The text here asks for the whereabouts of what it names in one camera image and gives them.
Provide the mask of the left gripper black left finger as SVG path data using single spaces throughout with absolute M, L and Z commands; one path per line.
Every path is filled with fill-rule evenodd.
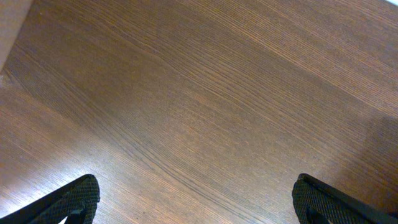
M 1 223 L 92 224 L 99 201 L 98 181 L 86 174 L 1 218 Z

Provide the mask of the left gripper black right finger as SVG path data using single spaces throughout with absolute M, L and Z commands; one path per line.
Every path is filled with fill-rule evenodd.
M 305 173 L 294 183 L 292 199 L 301 224 L 397 224 L 396 213 L 376 210 Z

